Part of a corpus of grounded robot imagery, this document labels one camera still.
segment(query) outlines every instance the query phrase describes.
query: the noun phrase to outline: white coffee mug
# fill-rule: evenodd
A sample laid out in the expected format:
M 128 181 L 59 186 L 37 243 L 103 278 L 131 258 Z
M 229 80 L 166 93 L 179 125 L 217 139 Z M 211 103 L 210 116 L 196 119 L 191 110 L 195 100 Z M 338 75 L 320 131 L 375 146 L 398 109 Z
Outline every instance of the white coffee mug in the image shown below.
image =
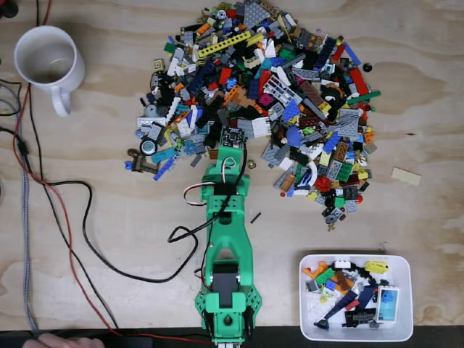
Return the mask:
M 51 94 L 59 116 L 69 116 L 70 93 L 84 79 L 84 62 L 74 41 L 50 25 L 30 29 L 16 44 L 14 65 L 26 81 Z

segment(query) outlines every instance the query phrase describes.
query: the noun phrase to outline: gray braided cable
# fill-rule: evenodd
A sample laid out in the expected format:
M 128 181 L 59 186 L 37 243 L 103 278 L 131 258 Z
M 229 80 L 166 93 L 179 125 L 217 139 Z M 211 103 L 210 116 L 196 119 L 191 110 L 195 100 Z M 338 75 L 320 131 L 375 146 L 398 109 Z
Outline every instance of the gray braided cable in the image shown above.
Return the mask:
M 14 112 L 13 105 L 6 100 L 2 100 L 7 104 L 12 112 Z M 21 124 L 17 128 L 18 136 L 22 135 Z M 25 158 L 20 154 L 20 160 L 23 166 L 25 166 Z M 22 272 L 22 300 L 24 304 L 24 311 L 26 321 L 33 333 L 38 333 L 38 326 L 34 321 L 32 310 L 30 308 L 30 246 L 29 246 L 29 176 L 26 170 L 21 169 L 22 172 L 22 183 L 21 183 L 21 211 L 22 211 L 22 235 L 24 239 L 23 248 L 23 272 Z

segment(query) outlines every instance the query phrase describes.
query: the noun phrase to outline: red wire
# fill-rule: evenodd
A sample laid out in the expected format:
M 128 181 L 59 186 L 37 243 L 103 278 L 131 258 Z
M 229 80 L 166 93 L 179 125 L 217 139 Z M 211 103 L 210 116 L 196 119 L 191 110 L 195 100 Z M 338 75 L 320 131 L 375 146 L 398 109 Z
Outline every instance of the red wire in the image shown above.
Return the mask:
M 49 17 L 49 13 L 50 13 L 50 8 L 51 8 L 51 0 L 49 0 L 49 3 L 48 3 L 48 6 L 47 6 L 47 9 L 46 9 L 46 14 L 45 14 L 45 18 L 43 19 L 43 22 L 42 22 L 42 25 L 45 25 L 47 20 L 48 20 L 48 17 Z M 71 226 L 70 226 L 70 220 L 69 220 L 69 217 L 67 215 L 67 210 L 66 210 L 66 206 L 65 206 L 65 203 L 63 201 L 63 198 L 61 197 L 61 195 L 59 194 L 59 192 L 51 185 L 49 185 L 46 181 L 43 181 L 41 180 L 37 175 L 35 175 L 34 173 L 32 173 L 31 171 L 29 171 L 29 169 L 26 168 L 26 166 L 24 166 L 22 163 L 21 163 L 21 160 L 20 158 L 18 157 L 18 154 L 17 154 L 17 150 L 16 150 L 16 146 L 15 146 L 15 139 L 16 139 L 16 135 L 17 135 L 17 131 L 18 131 L 18 128 L 21 124 L 21 120 L 22 120 L 22 116 L 24 115 L 24 111 L 25 111 L 25 106 L 28 102 L 28 97 L 29 97 L 29 93 L 30 93 L 30 85 L 28 86 L 28 89 L 26 90 L 26 93 L 24 95 L 24 99 L 23 99 L 23 102 L 22 102 L 22 107 L 21 107 L 21 111 L 20 111 L 20 116 L 18 117 L 17 119 L 17 122 L 16 122 L 16 126 L 14 127 L 14 136 L 13 136 L 13 142 L 12 142 L 12 147 L 13 147 L 13 153 L 14 153 L 14 156 L 16 157 L 16 160 L 18 162 L 18 164 L 20 165 L 20 167 L 25 170 L 25 172 L 30 175 L 32 178 L 34 178 L 35 180 L 37 180 L 39 183 L 41 183 L 42 185 L 45 185 L 46 187 L 48 187 L 54 194 L 55 196 L 57 196 L 58 200 L 59 200 L 59 205 L 61 206 L 62 210 L 63 210 L 63 214 L 65 215 L 65 220 L 66 220 L 66 229 L 67 229 L 67 235 L 68 235 L 68 239 L 69 239 L 69 258 L 70 258 L 70 267 L 71 267 L 71 273 L 72 273 L 72 276 L 73 278 L 75 279 L 75 281 L 78 283 L 79 287 L 80 287 L 80 290 L 82 291 L 84 297 L 86 298 L 86 301 L 88 302 L 88 304 L 91 306 L 91 308 L 94 310 L 94 312 L 97 314 L 97 316 L 99 317 L 99 319 L 101 320 L 101 322 L 107 327 L 107 329 L 113 333 L 114 335 L 116 336 L 122 336 L 121 333 L 117 332 L 116 330 L 114 330 L 109 324 L 108 322 L 105 320 L 105 318 L 103 317 L 103 315 L 100 313 L 100 311 L 95 307 L 95 305 L 93 304 L 93 302 L 90 300 L 90 298 L 88 297 L 87 295 L 87 292 L 86 290 L 84 289 L 82 283 L 80 282 L 79 280 L 79 277 L 78 277 L 78 274 L 76 273 L 76 270 L 75 270 L 75 267 L 74 267 L 74 263 L 73 263 L 73 235 L 71 233 Z M 174 337 L 174 336 L 163 336 L 163 335 L 153 335 L 153 334 L 150 334 L 150 333 L 135 333 L 131 336 L 150 336 L 150 337 L 154 337 L 154 338 L 157 338 L 157 339 L 175 339 L 175 340 L 179 340 L 179 341 L 189 341 L 189 342 L 197 342 L 197 343 L 211 343 L 211 341 L 208 341 L 208 340 L 204 340 L 204 339 L 186 339 L 186 338 L 183 338 L 183 337 Z

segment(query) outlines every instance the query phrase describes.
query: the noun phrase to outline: human hand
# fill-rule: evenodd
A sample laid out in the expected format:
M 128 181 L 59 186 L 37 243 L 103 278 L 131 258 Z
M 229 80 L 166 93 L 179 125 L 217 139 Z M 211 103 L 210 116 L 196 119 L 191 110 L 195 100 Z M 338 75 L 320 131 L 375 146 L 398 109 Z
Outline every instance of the human hand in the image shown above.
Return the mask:
M 43 333 L 36 340 L 28 340 L 22 348 L 104 348 L 99 339 L 62 339 L 51 333 Z

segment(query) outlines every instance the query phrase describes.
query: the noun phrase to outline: circuit board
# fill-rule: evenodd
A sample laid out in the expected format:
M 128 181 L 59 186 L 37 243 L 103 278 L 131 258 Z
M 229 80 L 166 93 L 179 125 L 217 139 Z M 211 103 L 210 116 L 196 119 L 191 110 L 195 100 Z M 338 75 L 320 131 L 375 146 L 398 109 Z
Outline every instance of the circuit board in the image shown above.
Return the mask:
M 244 144 L 245 132 L 240 128 L 224 127 L 222 145 L 241 149 Z

